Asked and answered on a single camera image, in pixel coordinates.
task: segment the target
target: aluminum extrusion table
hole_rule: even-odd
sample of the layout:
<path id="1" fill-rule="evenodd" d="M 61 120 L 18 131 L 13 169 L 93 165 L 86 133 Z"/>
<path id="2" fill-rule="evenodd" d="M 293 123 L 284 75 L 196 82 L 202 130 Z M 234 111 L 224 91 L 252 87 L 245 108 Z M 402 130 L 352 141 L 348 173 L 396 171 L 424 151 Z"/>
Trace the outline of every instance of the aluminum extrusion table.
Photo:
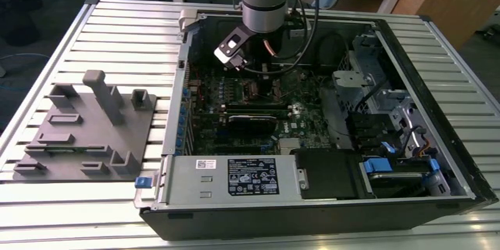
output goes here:
<path id="1" fill-rule="evenodd" d="M 50 84 L 78 83 L 86 69 L 104 70 L 105 82 L 117 84 L 121 93 L 141 87 L 158 96 L 142 172 L 158 168 L 181 43 L 177 20 L 185 8 L 228 10 L 230 6 L 124 0 L 100 0 L 82 6 L 0 138 L 0 181 L 4 182 L 0 184 L 0 248 L 494 249 L 500 245 L 500 204 L 466 215 L 440 218 L 409 231 L 168 242 L 140 219 L 133 206 L 133 183 L 8 182 L 14 163 L 22 158 L 24 146 L 52 106 L 44 97 Z M 417 16 L 333 11 L 321 14 L 386 20 L 500 196 L 500 106 L 434 25 Z M 89 91 L 82 85 L 76 89 Z M 153 190 L 145 190 L 142 200 L 152 197 Z"/>

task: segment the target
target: floor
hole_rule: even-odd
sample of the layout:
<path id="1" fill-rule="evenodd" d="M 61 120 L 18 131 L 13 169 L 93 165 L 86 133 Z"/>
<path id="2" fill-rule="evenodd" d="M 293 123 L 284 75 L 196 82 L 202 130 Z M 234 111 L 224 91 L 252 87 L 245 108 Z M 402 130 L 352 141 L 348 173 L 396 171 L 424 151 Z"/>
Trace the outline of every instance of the floor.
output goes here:
<path id="1" fill-rule="evenodd" d="M 42 0 L 44 7 L 30 13 L 40 31 L 40 40 L 25 46 L 12 47 L 0 39 L 0 57 L 16 53 L 41 53 L 50 55 L 66 28 L 78 13 L 84 0 Z M 189 2 L 230 4 L 232 0 L 188 0 Z M 462 58 L 474 70 L 477 76 L 489 88 L 496 99 L 500 99 L 500 46 L 485 42 L 480 35 L 474 35 L 460 50 Z M 0 132 L 5 128 L 10 117 L 24 99 L 25 94 L 44 67 L 41 57 L 14 57 L 1 60 L 0 66 L 6 75 L 0 78 Z"/>

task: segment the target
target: motherboard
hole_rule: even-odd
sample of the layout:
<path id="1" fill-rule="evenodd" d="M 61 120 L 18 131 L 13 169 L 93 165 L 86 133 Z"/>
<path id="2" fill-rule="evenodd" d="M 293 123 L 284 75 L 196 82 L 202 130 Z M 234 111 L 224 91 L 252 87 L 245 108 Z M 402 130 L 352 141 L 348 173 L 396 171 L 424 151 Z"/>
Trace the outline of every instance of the motherboard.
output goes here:
<path id="1" fill-rule="evenodd" d="M 269 81 L 193 69 L 194 155 L 280 155 L 329 148 L 320 87 L 329 78 L 297 68 Z"/>

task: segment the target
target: metal case frame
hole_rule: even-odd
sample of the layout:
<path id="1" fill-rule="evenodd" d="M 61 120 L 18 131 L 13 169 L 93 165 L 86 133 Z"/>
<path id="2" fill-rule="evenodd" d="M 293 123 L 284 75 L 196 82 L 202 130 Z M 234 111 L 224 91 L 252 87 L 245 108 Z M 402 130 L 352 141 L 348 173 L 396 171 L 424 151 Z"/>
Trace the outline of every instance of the metal case frame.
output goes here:
<path id="1" fill-rule="evenodd" d="M 265 205 L 262 203 L 253 205 L 236 204 L 233 206 L 222 204 L 217 207 L 189 206 L 182 208 L 176 206 L 170 208 L 168 194 L 172 185 L 173 161 L 177 156 L 168 153 L 174 149 L 174 146 L 169 147 L 172 145 L 169 132 L 176 132 L 177 120 L 173 122 L 169 120 L 166 123 L 162 150 L 165 158 L 160 168 L 157 198 L 150 208 L 140 210 L 141 218 L 162 239 L 246 238 L 402 230 L 413 228 L 445 215 L 465 213 L 497 202 L 496 194 L 478 171 L 385 20 L 328 16 L 321 16 L 320 20 L 364 22 L 372 25 L 422 113 L 425 123 L 433 135 L 437 136 L 441 149 L 445 148 L 448 150 L 445 154 L 452 158 L 452 161 L 448 160 L 449 165 L 453 170 L 457 169 L 461 173 L 456 176 L 468 196 L 325 201 L 322 203 L 312 201 L 297 206 L 288 206 L 286 204 Z M 173 95 L 181 97 L 180 90 Z M 274 222 L 280 225 L 280 228 L 277 229 L 269 223 L 262 224 L 262 222 Z"/>

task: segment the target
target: metal bracket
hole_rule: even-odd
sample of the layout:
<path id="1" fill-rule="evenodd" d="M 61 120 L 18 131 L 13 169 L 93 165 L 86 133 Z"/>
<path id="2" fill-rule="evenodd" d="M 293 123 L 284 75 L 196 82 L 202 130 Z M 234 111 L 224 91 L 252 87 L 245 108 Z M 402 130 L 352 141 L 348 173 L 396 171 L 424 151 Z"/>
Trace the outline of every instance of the metal bracket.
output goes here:
<path id="1" fill-rule="evenodd" d="M 388 111 L 394 108 L 401 101 L 409 97 L 406 90 L 381 90 L 374 99 L 378 103 L 378 110 Z"/>
<path id="2" fill-rule="evenodd" d="M 306 181 L 306 173 L 305 169 L 297 169 L 297 175 L 298 175 L 298 187 L 301 190 L 309 189 L 309 182 Z"/>
<path id="3" fill-rule="evenodd" d="M 368 85 L 362 74 L 352 70 L 337 70 L 333 72 L 333 80 L 341 87 L 360 88 Z"/>
<path id="4" fill-rule="evenodd" d="M 182 9 L 178 15 L 178 28 L 181 32 L 190 30 L 189 26 L 196 23 L 202 17 L 197 15 L 196 9 Z"/>
<path id="5" fill-rule="evenodd" d="M 305 27 L 306 27 L 306 34 L 309 35 L 310 29 L 312 29 L 309 20 L 305 21 Z M 301 37 L 301 36 L 304 36 L 304 29 L 289 30 L 289 37 Z"/>

